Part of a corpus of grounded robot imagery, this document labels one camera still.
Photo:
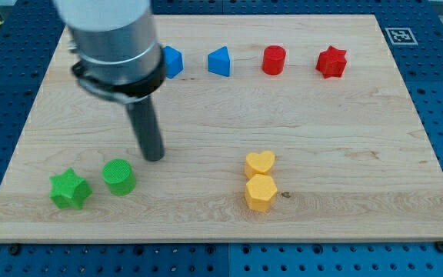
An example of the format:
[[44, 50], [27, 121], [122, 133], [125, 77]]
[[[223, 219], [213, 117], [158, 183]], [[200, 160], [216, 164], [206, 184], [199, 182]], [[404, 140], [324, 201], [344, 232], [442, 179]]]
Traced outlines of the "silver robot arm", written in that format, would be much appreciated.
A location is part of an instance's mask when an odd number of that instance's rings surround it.
[[150, 0], [54, 0], [78, 56], [72, 72], [89, 93], [134, 103], [166, 76]]

